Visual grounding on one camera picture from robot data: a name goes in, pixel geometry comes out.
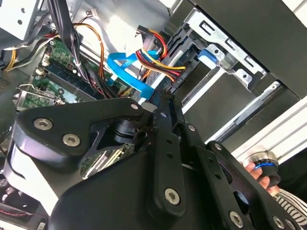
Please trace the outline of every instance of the green circuit board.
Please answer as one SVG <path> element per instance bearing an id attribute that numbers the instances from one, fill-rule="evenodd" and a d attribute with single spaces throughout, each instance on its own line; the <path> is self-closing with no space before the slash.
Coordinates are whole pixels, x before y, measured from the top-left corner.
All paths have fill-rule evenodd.
<path id="1" fill-rule="evenodd" d="M 56 96 L 57 98 L 60 98 L 61 104 L 82 102 L 82 100 L 76 95 L 60 87 L 47 77 L 35 76 L 30 84 L 32 84 L 37 90 L 42 91 L 43 96 Z M 34 94 L 26 94 L 23 104 L 19 105 L 19 107 L 22 107 L 23 109 L 45 107 L 56 104 L 56 100 L 37 95 L 37 91 L 32 87 L 29 87 L 28 91 L 33 92 Z"/>
<path id="2" fill-rule="evenodd" d="M 55 61 L 68 69 L 69 71 L 74 71 L 77 70 L 77 67 L 74 64 L 73 57 L 68 51 L 68 49 L 65 47 L 65 45 L 57 40 L 54 39 L 52 46 L 51 46 L 51 55 L 50 55 L 50 62 Z M 99 71 L 99 66 L 95 65 L 93 63 L 89 63 L 92 68 L 98 72 Z M 104 76 L 106 79 L 110 79 L 112 77 L 112 73 L 109 73 L 108 71 L 104 71 Z M 114 85 L 119 88 L 119 92 L 122 90 L 126 89 L 126 84 L 122 82 L 120 79 L 116 80 L 114 82 Z"/>

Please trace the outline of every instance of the bolt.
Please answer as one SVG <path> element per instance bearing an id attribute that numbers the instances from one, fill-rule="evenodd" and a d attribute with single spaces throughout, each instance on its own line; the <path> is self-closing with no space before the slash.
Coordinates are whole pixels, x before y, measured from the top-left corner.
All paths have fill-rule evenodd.
<path id="1" fill-rule="evenodd" d="M 165 198 L 172 205 L 177 205 L 180 202 L 179 194 L 172 188 L 167 188 L 164 192 Z"/>
<path id="2" fill-rule="evenodd" d="M 133 109 L 139 109 L 138 106 L 137 106 L 136 104 L 131 104 L 131 107 L 132 107 Z"/>
<path id="3" fill-rule="evenodd" d="M 290 228 L 291 228 L 292 230 L 295 230 L 295 226 L 294 226 L 294 224 L 293 224 L 290 220 L 285 219 L 285 221 L 286 221 L 286 223 L 290 226 Z"/>
<path id="4" fill-rule="evenodd" d="M 222 150 L 222 147 L 219 144 L 214 144 L 214 146 L 218 149 L 218 150 Z"/>
<path id="5" fill-rule="evenodd" d="M 195 130 L 196 130 L 196 129 L 195 129 L 195 127 L 194 127 L 194 126 L 189 125 L 188 127 L 189 127 L 189 129 L 190 129 L 191 131 L 195 132 Z"/>
<path id="6" fill-rule="evenodd" d="M 238 228 L 243 228 L 244 224 L 243 224 L 243 220 L 242 218 L 239 216 L 239 214 L 237 214 L 234 211 L 231 211 L 229 213 L 229 217 L 231 219 L 231 221 L 238 227 Z"/>
<path id="7" fill-rule="evenodd" d="M 77 147 L 80 142 L 80 138 L 77 135 L 69 133 L 63 136 L 63 143 L 69 147 Z"/>
<path id="8" fill-rule="evenodd" d="M 167 115 L 165 113 L 161 112 L 160 114 L 161 114 L 162 117 L 167 118 Z"/>
<path id="9" fill-rule="evenodd" d="M 53 127 L 53 124 L 48 119 L 39 118 L 34 121 L 34 126 L 40 130 L 49 130 Z"/>
<path id="10" fill-rule="evenodd" d="M 276 216 L 273 216 L 273 220 L 275 222 L 275 224 L 280 228 L 280 229 L 284 229 L 284 224 L 282 223 L 282 221 L 276 217 Z"/>

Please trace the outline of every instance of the black mechanical arm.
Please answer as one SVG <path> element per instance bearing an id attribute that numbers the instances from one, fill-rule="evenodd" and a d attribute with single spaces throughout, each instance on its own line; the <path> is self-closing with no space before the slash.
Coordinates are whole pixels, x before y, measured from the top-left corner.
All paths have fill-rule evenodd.
<path id="1" fill-rule="evenodd" d="M 151 103 L 153 112 L 119 98 L 18 115 L 7 167 L 18 148 L 65 176 L 101 150 L 135 145 L 134 154 L 68 188 L 50 230 L 300 229 L 220 143 L 204 145 L 172 96 L 156 92 Z"/>

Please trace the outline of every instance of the hand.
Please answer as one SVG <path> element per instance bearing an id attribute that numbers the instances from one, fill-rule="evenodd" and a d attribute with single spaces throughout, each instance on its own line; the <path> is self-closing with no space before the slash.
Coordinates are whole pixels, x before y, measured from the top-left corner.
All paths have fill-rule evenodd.
<path id="1" fill-rule="evenodd" d="M 255 169 L 256 165 L 254 163 L 249 163 L 248 166 L 245 167 L 245 169 L 254 177 L 255 180 L 257 180 L 261 174 L 262 174 L 262 169 L 257 168 Z M 273 186 L 271 188 L 268 188 L 270 183 L 270 178 L 268 176 L 263 177 L 260 181 L 259 184 L 268 191 L 271 196 L 275 196 L 276 194 L 279 193 L 279 187 L 278 186 Z"/>

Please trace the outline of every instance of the silver screw head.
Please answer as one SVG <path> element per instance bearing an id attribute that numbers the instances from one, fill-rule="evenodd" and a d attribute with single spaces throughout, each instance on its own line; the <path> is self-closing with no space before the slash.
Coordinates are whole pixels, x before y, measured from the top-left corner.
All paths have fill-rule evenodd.
<path id="1" fill-rule="evenodd" d="M 53 124 L 46 118 L 39 118 L 34 121 L 34 127 L 40 130 L 49 130 L 53 127 Z"/>
<path id="2" fill-rule="evenodd" d="M 234 211 L 231 211 L 229 213 L 229 217 L 231 219 L 231 221 L 238 227 L 238 228 L 243 228 L 244 224 L 243 224 L 243 220 L 242 218 L 239 216 L 239 214 L 237 214 Z"/>
<path id="3" fill-rule="evenodd" d="M 167 118 L 167 115 L 166 115 L 165 113 L 163 113 L 163 112 L 161 112 L 160 115 L 161 115 L 162 117 Z"/>
<path id="4" fill-rule="evenodd" d="M 179 194 L 172 188 L 167 188 L 164 192 L 165 198 L 172 205 L 177 205 L 180 202 Z"/>
<path id="5" fill-rule="evenodd" d="M 218 150 L 222 150 L 222 147 L 219 144 L 214 144 L 214 146 L 218 149 Z"/>
<path id="6" fill-rule="evenodd" d="M 131 107 L 132 107 L 133 109 L 139 109 L 138 106 L 137 106 L 136 104 L 131 104 Z"/>
<path id="7" fill-rule="evenodd" d="M 81 140 L 77 135 L 69 133 L 63 136 L 63 143 L 69 147 L 77 147 Z"/>
<path id="8" fill-rule="evenodd" d="M 276 216 L 273 216 L 273 220 L 275 222 L 275 224 L 280 228 L 280 229 L 284 229 L 284 224 L 282 223 L 282 221 L 276 217 Z"/>
<path id="9" fill-rule="evenodd" d="M 189 129 L 190 129 L 191 131 L 195 132 L 195 130 L 196 130 L 196 129 L 195 129 L 195 127 L 194 127 L 194 126 L 189 125 L 188 127 L 189 127 Z"/>
<path id="10" fill-rule="evenodd" d="M 290 226 L 290 228 L 291 228 L 292 230 L 295 230 L 295 226 L 294 226 L 294 224 L 293 224 L 290 220 L 285 219 L 285 221 L 286 221 L 286 223 Z"/>

